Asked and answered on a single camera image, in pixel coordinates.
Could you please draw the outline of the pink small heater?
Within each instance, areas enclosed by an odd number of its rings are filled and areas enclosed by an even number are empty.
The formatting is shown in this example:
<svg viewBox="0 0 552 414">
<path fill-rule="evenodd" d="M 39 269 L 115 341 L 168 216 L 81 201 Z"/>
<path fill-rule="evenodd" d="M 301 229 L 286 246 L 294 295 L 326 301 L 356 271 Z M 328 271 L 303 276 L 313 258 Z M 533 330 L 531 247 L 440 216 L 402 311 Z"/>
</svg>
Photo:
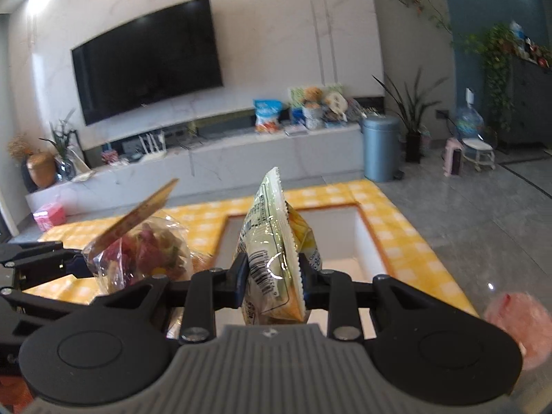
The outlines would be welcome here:
<svg viewBox="0 0 552 414">
<path fill-rule="evenodd" d="M 456 138 L 448 138 L 444 150 L 443 174 L 446 177 L 459 176 L 462 169 L 462 159 L 462 144 Z"/>
</svg>

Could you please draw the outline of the white small stool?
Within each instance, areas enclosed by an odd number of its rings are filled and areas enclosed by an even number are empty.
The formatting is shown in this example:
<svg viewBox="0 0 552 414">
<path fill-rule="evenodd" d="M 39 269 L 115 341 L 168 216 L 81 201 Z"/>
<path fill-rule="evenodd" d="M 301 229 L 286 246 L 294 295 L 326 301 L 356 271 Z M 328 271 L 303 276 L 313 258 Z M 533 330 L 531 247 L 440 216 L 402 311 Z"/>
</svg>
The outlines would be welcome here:
<svg viewBox="0 0 552 414">
<path fill-rule="evenodd" d="M 475 137 L 463 139 L 462 145 L 464 161 L 472 164 L 477 172 L 481 172 L 483 167 L 488 167 L 491 170 L 496 169 L 495 151 L 490 144 Z"/>
</svg>

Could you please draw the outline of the black wall television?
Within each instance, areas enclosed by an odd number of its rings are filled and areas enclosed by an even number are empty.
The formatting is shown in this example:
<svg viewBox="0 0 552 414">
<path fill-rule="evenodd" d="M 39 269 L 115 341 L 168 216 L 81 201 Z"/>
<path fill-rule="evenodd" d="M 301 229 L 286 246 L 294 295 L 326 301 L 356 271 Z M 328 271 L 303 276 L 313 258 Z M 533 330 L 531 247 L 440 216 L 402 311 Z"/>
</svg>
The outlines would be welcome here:
<svg viewBox="0 0 552 414">
<path fill-rule="evenodd" d="M 210 0 L 138 17 L 71 54 L 87 125 L 223 85 Z"/>
</svg>

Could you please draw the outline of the green plant glass vase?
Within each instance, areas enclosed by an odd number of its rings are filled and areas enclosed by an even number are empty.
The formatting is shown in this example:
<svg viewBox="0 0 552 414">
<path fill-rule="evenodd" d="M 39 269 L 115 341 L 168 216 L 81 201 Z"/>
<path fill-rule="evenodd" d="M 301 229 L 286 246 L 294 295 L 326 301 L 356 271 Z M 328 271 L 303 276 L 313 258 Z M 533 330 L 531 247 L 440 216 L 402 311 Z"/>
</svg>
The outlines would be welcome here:
<svg viewBox="0 0 552 414">
<path fill-rule="evenodd" d="M 70 109 L 66 117 L 57 121 L 57 124 L 50 122 L 50 138 L 41 137 L 40 140 L 49 142 L 57 152 L 60 159 L 60 171 L 64 180 L 70 181 L 76 177 L 76 168 L 70 158 L 71 137 L 75 130 L 70 126 L 70 119 L 75 108 Z"/>
</svg>

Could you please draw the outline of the yellow green snack packet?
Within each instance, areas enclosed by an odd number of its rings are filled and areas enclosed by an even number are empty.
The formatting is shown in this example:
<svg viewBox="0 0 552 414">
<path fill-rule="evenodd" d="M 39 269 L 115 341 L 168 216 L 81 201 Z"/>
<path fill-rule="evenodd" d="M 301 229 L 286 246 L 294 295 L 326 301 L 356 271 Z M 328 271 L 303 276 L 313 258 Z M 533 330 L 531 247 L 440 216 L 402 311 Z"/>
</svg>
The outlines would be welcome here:
<svg viewBox="0 0 552 414">
<path fill-rule="evenodd" d="M 284 197 L 280 170 L 264 176 L 239 233 L 237 253 L 249 261 L 249 278 L 241 311 L 254 324 L 306 323 L 299 256 L 322 268 L 313 229 Z"/>
</svg>

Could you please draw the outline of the blue white snack bag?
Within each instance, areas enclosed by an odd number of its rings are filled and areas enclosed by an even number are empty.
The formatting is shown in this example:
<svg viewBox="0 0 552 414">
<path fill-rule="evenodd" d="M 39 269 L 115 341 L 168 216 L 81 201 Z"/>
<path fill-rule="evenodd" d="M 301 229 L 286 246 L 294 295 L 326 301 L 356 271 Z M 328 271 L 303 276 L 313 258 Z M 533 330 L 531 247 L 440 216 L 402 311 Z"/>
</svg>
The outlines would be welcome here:
<svg viewBox="0 0 552 414">
<path fill-rule="evenodd" d="M 279 100 L 255 100 L 255 130 L 258 133 L 276 133 L 284 104 Z"/>
</svg>

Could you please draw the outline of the orange cardboard box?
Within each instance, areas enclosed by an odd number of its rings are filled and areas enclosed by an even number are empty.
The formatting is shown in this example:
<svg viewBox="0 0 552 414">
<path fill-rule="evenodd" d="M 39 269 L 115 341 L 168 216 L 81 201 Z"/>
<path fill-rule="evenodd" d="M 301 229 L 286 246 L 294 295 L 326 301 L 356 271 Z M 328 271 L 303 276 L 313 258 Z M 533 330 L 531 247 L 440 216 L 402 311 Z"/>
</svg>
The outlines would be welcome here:
<svg viewBox="0 0 552 414">
<path fill-rule="evenodd" d="M 372 283 L 380 274 L 388 274 L 383 256 L 372 238 L 366 223 L 356 206 L 329 207 L 299 210 L 302 218 L 313 229 L 315 241 L 322 259 L 323 269 L 348 274 L 353 281 Z M 229 268 L 239 241 L 244 216 L 231 217 L 226 222 L 214 255 L 215 267 Z M 368 308 L 359 309 L 364 336 L 375 338 L 375 331 Z M 228 325 L 244 325 L 242 310 L 224 308 L 215 314 L 216 332 L 219 335 Z M 327 314 L 313 310 L 308 323 L 318 324 L 325 335 Z"/>
</svg>

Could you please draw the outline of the clear bag colourful candies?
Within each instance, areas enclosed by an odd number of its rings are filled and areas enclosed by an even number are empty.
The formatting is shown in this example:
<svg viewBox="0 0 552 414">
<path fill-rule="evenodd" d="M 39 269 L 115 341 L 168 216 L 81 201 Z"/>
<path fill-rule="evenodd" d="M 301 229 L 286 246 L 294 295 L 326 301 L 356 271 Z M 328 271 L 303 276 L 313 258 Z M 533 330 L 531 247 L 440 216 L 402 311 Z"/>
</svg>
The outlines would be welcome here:
<svg viewBox="0 0 552 414">
<path fill-rule="evenodd" d="M 178 182 L 171 179 L 83 249 L 103 293 L 112 294 L 154 276 L 184 281 L 211 268 L 208 254 L 188 246 L 186 228 L 161 212 Z"/>
</svg>

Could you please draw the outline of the dark grey drawer cabinet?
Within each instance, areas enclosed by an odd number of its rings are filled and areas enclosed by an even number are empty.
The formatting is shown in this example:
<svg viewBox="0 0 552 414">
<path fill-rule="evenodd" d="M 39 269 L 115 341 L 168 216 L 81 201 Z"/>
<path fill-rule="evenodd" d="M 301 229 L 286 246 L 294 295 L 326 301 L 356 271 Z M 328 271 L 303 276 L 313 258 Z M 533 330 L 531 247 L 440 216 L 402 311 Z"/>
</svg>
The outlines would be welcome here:
<svg viewBox="0 0 552 414">
<path fill-rule="evenodd" d="M 511 109 L 501 140 L 508 147 L 551 146 L 551 70 L 519 58 L 511 61 Z"/>
</svg>

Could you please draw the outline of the blue metal trash bin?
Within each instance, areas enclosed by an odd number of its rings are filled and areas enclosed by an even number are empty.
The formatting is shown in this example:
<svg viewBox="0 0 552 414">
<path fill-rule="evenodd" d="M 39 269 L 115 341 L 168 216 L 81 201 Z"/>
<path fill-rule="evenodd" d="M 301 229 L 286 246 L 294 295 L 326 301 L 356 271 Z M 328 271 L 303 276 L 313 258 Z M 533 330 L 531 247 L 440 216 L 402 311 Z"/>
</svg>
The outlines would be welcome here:
<svg viewBox="0 0 552 414">
<path fill-rule="evenodd" d="M 387 182 L 398 172 L 400 121 L 392 116 L 369 115 L 361 126 L 364 137 L 364 176 Z"/>
</svg>

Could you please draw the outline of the brown teddy bear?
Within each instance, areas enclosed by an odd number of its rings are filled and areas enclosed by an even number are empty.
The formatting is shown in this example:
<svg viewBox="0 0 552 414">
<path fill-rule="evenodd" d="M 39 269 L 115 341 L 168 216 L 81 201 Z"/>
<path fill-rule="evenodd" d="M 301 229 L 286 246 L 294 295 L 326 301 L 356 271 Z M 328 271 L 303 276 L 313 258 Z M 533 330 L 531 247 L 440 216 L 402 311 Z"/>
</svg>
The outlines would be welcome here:
<svg viewBox="0 0 552 414">
<path fill-rule="evenodd" d="M 319 87 L 307 87 L 303 90 L 302 106 L 309 109 L 319 109 L 321 108 L 323 96 L 324 93 Z"/>
</svg>

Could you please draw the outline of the pink tissue box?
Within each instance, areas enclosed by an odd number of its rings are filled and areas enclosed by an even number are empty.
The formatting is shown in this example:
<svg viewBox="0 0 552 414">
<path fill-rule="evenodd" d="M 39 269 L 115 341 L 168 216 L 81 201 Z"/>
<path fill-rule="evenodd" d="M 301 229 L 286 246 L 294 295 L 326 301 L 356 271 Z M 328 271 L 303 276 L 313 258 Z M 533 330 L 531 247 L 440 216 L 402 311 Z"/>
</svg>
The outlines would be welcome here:
<svg viewBox="0 0 552 414">
<path fill-rule="evenodd" d="M 52 227 L 67 221 L 66 211 L 60 203 L 49 203 L 33 213 L 33 219 L 41 232 L 48 232 Z"/>
</svg>

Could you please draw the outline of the blue water jug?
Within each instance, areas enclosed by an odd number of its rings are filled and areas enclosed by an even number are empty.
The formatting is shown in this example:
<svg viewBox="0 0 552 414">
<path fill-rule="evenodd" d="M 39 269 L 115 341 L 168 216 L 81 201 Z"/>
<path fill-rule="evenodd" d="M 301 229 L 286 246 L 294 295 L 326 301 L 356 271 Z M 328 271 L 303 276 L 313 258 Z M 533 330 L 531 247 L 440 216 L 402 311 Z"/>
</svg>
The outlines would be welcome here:
<svg viewBox="0 0 552 414">
<path fill-rule="evenodd" d="M 475 109 L 473 90 L 467 88 L 465 91 L 465 105 L 456 110 L 454 124 L 456 133 L 460 140 L 480 138 L 485 127 L 483 117 Z"/>
</svg>

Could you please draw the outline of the potted long-leaf plant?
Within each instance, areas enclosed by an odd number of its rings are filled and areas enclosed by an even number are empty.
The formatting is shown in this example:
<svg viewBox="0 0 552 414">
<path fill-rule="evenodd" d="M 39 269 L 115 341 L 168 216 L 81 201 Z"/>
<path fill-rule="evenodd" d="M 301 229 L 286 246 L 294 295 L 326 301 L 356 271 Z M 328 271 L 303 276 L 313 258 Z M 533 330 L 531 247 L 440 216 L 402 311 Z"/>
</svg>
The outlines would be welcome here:
<svg viewBox="0 0 552 414">
<path fill-rule="evenodd" d="M 384 80 L 373 76 L 373 79 L 381 86 L 385 94 L 395 103 L 396 110 L 393 113 L 397 115 L 406 128 L 405 135 L 405 161 L 419 164 L 421 161 L 422 133 L 421 124 L 424 115 L 430 108 L 436 108 L 442 102 L 439 99 L 431 99 L 431 93 L 446 83 L 447 77 L 440 77 L 430 83 L 428 86 L 422 86 L 423 69 L 418 67 L 414 82 L 412 84 L 404 83 L 400 90 L 396 83 L 384 74 Z"/>
</svg>

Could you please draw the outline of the round white hand fan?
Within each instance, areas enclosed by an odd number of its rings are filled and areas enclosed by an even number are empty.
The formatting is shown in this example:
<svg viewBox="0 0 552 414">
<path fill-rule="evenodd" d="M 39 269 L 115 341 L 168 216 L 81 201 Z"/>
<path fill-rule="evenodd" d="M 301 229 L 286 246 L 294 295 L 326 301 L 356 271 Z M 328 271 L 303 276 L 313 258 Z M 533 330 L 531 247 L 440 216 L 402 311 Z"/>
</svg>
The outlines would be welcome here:
<svg viewBox="0 0 552 414">
<path fill-rule="evenodd" d="M 326 95 L 325 102 L 337 120 L 347 121 L 346 111 L 348 110 L 348 102 L 340 92 L 329 92 Z"/>
</svg>

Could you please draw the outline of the white marble tv cabinet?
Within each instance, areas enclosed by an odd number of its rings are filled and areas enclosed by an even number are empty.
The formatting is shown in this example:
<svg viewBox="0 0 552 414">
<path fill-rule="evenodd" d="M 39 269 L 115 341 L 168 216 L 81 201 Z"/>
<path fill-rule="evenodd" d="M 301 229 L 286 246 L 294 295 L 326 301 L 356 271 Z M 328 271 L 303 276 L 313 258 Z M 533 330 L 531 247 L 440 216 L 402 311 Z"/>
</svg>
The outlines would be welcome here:
<svg viewBox="0 0 552 414">
<path fill-rule="evenodd" d="M 26 196 L 30 210 L 59 203 L 68 215 L 135 206 L 171 179 L 173 197 L 257 187 L 272 167 L 284 182 L 363 170 L 363 136 L 356 124 L 289 137 L 244 134 L 176 149 L 162 159 L 103 166 L 84 182 L 58 183 Z"/>
</svg>

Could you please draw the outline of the yellow white checkered tablecloth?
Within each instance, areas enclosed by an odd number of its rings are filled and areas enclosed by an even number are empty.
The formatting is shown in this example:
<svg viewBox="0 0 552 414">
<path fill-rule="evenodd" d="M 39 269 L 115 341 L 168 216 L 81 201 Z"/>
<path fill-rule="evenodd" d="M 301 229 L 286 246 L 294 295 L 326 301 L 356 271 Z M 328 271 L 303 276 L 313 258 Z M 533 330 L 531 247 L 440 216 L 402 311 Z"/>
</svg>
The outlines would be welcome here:
<svg viewBox="0 0 552 414">
<path fill-rule="evenodd" d="M 147 278 L 8 340 L 32 413 L 441 413 L 478 409 L 493 327 L 380 275 L 310 267 L 271 183 L 230 268 Z"/>
</svg>

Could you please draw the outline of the white wifi router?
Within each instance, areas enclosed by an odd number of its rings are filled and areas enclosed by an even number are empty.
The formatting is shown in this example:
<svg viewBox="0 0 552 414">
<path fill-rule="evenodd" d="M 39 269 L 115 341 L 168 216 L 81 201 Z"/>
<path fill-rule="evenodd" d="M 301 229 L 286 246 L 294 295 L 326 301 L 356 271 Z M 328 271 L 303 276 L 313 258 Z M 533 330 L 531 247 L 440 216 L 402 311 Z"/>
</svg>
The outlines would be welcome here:
<svg viewBox="0 0 552 414">
<path fill-rule="evenodd" d="M 167 156 L 166 136 L 163 131 L 146 133 L 138 139 L 142 148 L 140 162 L 160 160 Z"/>
</svg>

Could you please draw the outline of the green white book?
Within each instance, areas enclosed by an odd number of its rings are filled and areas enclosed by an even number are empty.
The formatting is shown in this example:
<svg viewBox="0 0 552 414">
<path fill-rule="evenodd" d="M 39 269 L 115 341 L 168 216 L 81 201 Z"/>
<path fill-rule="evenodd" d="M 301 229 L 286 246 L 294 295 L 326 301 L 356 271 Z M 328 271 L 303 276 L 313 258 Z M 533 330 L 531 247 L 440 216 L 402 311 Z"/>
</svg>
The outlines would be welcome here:
<svg viewBox="0 0 552 414">
<path fill-rule="evenodd" d="M 293 88 L 288 89 L 288 91 L 289 91 L 289 103 L 290 103 L 290 106 L 292 108 L 302 107 L 303 90 L 307 87 L 293 87 Z M 334 84 L 330 84 L 330 85 L 326 85 L 326 86 L 316 86 L 316 87 L 319 87 L 324 93 L 321 105 L 325 101 L 326 95 L 329 92 L 343 93 L 343 86 L 339 83 L 334 83 Z"/>
</svg>

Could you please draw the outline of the hanging green vine plant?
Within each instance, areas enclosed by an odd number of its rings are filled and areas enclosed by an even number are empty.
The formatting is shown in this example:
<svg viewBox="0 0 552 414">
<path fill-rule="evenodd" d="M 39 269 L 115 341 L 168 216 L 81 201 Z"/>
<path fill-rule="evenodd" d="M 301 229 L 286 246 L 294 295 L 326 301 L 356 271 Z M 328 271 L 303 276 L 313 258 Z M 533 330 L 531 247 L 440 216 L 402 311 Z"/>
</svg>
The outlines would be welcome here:
<svg viewBox="0 0 552 414">
<path fill-rule="evenodd" d="M 418 15 L 426 14 L 438 29 L 443 29 L 451 37 L 454 36 L 450 21 L 430 0 L 397 1 L 407 8 L 415 8 Z M 451 45 L 480 56 L 484 72 L 485 107 L 490 124 L 495 128 L 508 128 L 508 116 L 513 103 L 507 95 L 507 84 L 516 50 L 515 37 L 511 29 L 504 23 L 496 23 L 485 29 L 482 34 L 460 36 L 459 40 L 452 40 Z"/>
</svg>

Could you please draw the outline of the pink fluffy object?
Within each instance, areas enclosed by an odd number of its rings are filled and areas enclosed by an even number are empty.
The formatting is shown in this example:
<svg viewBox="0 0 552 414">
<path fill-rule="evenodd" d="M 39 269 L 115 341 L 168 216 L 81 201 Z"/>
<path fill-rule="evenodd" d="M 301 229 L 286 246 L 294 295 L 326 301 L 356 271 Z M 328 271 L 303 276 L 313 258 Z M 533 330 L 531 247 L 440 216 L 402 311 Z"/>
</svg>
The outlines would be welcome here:
<svg viewBox="0 0 552 414">
<path fill-rule="evenodd" d="M 551 355 L 551 314 L 527 293 L 504 293 L 493 299 L 485 320 L 517 342 L 524 371 L 538 368 Z"/>
</svg>

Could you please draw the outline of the bronze round vase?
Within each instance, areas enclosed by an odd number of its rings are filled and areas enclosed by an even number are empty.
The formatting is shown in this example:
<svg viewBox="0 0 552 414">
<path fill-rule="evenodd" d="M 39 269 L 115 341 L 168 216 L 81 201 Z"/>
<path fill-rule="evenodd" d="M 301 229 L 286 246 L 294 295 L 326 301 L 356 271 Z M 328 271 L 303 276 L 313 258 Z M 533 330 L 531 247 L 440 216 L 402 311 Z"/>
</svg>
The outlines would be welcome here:
<svg viewBox="0 0 552 414">
<path fill-rule="evenodd" d="M 26 165 L 32 181 L 38 188 L 49 188 L 56 182 L 56 163 L 50 152 L 30 155 Z"/>
</svg>

